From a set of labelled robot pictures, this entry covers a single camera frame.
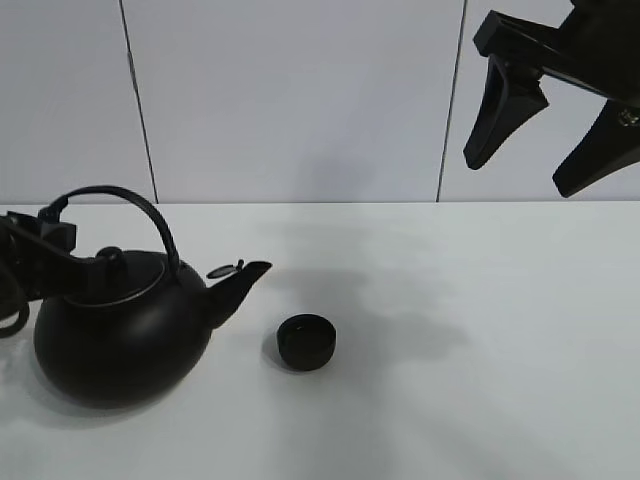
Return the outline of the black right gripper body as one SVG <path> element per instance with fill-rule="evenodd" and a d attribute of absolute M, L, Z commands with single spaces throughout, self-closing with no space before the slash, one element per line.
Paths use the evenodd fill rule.
<path fill-rule="evenodd" d="M 473 38 L 484 57 L 623 105 L 639 103 L 639 3 L 574 1 L 557 26 L 490 11 Z"/>

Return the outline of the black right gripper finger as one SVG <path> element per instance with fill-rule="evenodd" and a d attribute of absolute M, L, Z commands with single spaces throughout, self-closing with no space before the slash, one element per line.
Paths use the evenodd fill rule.
<path fill-rule="evenodd" d="M 639 108 L 608 100 L 552 180 L 562 197 L 639 162 Z"/>
<path fill-rule="evenodd" d="M 549 106 L 543 72 L 496 54 L 488 57 L 482 101 L 463 149 L 467 166 L 482 168 L 518 128 Z"/>

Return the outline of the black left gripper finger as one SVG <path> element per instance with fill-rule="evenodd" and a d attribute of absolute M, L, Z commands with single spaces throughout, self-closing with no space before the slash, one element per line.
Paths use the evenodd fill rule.
<path fill-rule="evenodd" d="M 44 207 L 38 212 L 37 219 L 41 239 L 67 253 L 76 248 L 77 226 L 61 221 L 59 211 Z"/>
<path fill-rule="evenodd" d="M 77 258 L 56 248 L 29 252 L 29 299 L 93 294 L 108 286 L 106 257 Z"/>

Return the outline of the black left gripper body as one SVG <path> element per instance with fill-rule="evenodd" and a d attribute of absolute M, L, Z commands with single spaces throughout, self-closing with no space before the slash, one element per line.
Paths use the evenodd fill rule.
<path fill-rule="evenodd" d="M 43 219 L 39 215 L 6 212 L 1 216 L 1 264 L 7 269 L 1 273 L 1 309 L 17 310 L 22 290 L 26 301 L 41 300 L 48 296 L 43 276 L 43 265 L 35 259 L 36 252 L 19 231 L 40 239 Z"/>

